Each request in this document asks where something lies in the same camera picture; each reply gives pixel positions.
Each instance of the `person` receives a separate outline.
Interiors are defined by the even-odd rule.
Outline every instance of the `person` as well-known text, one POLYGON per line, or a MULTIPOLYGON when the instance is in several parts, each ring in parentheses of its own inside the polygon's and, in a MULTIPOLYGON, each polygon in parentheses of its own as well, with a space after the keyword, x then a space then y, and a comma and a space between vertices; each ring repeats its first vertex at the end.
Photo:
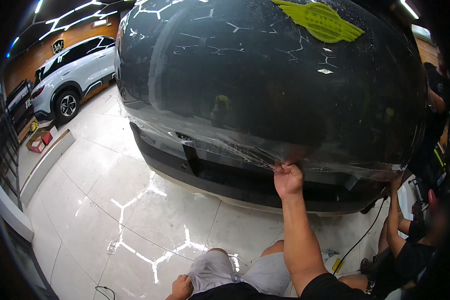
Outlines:
POLYGON ((284 240, 265 249, 247 273, 233 272, 227 252, 208 250, 179 275, 167 300, 282 299, 290 279, 304 299, 369 299, 328 273, 303 200, 303 174, 296 165, 277 163, 275 188, 282 199, 284 240))
POLYGON ((400 186, 401 178, 398 177, 390 187, 390 208, 378 240, 377 261, 371 266, 364 259, 360 266, 362 274, 338 279, 350 287, 361 289, 374 299, 385 299, 392 291, 406 285, 414 286, 435 248, 442 242, 447 224, 443 204, 432 215, 430 230, 425 228, 423 221, 404 219, 397 196, 400 186), (408 235, 408 238, 400 237, 398 231, 408 235))
POLYGON ((429 62, 424 63, 429 87, 429 108, 426 111, 425 133, 422 143, 408 163, 403 181, 407 180, 412 174, 423 177, 432 158, 433 149, 440 141, 447 123, 448 111, 450 110, 450 81, 448 80, 447 66, 439 48, 437 48, 437 59, 437 67, 429 62))

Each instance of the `power cord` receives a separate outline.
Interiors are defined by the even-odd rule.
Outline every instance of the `power cord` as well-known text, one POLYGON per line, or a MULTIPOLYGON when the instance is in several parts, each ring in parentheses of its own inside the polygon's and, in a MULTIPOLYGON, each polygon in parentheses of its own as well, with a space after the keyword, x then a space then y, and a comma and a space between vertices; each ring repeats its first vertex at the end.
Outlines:
POLYGON ((377 222, 378 216, 380 215, 380 211, 382 210, 382 207, 384 206, 384 202, 385 200, 388 199, 388 196, 385 198, 383 198, 383 201, 381 202, 380 205, 380 209, 378 209, 378 213, 377 216, 375 217, 375 221, 373 221, 372 226, 370 226, 370 228, 365 232, 365 234, 363 235, 363 237, 361 237, 358 242, 356 242, 356 244, 353 245, 352 248, 350 248, 350 250, 348 250, 348 252, 343 256, 342 260, 340 261, 340 263, 338 264, 338 266, 335 268, 335 271, 333 272, 333 275, 335 275, 335 273, 337 273, 337 270, 340 269, 340 267, 342 266, 343 262, 345 261, 345 258, 347 257, 347 255, 353 250, 353 248, 355 248, 355 246, 357 246, 362 240, 363 238, 368 234, 368 232, 372 229, 373 225, 375 225, 375 222, 377 222))
POLYGON ((108 288, 108 287, 106 287, 106 286, 96 286, 96 287, 95 287, 95 290, 97 290, 100 294, 102 294, 103 296, 105 296, 108 300, 115 300, 115 292, 114 292, 111 288, 108 288), (112 291, 112 293, 113 293, 113 299, 111 299, 110 297, 108 297, 107 294, 104 294, 104 293, 103 293, 101 290, 99 290, 98 288, 102 288, 102 289, 106 289, 106 290, 112 291))

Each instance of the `white tile floor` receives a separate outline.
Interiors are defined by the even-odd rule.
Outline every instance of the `white tile floor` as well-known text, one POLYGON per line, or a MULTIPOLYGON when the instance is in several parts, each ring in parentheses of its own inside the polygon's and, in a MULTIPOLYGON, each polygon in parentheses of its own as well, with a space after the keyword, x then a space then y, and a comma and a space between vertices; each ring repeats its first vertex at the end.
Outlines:
MULTIPOLYGON (((37 260, 61 300, 101 300, 96 285, 117 299, 165 299, 179 274, 203 251, 221 247, 245 273, 283 238, 283 217, 192 193, 149 169, 120 117, 117 88, 90 99, 66 124, 76 141, 50 169, 27 207, 37 260)), ((322 249, 344 255, 375 219, 361 213, 310 222, 322 249)), ((388 213, 347 256, 339 275, 356 272, 377 252, 388 213)), ((290 285, 285 296, 296 297, 290 285)))

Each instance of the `wooden wall panel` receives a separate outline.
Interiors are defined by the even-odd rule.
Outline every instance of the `wooden wall panel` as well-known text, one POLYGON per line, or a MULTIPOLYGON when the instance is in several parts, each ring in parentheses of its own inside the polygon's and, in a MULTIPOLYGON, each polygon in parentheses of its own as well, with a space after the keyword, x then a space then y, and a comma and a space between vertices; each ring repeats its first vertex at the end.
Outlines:
POLYGON ((70 27, 67 31, 57 31, 50 33, 42 41, 32 46, 27 52, 13 58, 5 67, 4 82, 5 92, 8 95, 22 80, 35 80, 35 71, 46 60, 54 54, 52 44, 57 39, 64 40, 64 47, 72 46, 78 42, 95 36, 117 37, 119 30, 120 15, 118 13, 108 16, 108 23, 111 26, 100 26, 92 28, 92 23, 96 21, 84 21, 70 27))
POLYGON ((437 49, 435 46, 419 38, 415 38, 415 41, 420 52, 420 57, 422 58, 422 63, 428 62, 434 66, 438 66, 437 49))

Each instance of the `door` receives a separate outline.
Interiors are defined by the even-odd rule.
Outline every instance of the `door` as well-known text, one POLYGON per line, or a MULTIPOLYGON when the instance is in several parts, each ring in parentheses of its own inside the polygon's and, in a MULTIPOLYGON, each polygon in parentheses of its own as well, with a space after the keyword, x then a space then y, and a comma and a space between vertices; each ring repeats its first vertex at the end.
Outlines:
POLYGON ((115 72, 115 40, 111 37, 101 36, 89 43, 90 50, 88 50, 88 53, 96 56, 103 82, 108 82, 113 78, 112 75, 115 72))
POLYGON ((60 55, 57 62, 61 63, 62 67, 56 72, 62 82, 77 82, 84 96, 103 83, 97 57, 87 54, 90 50, 87 43, 77 45, 60 55))

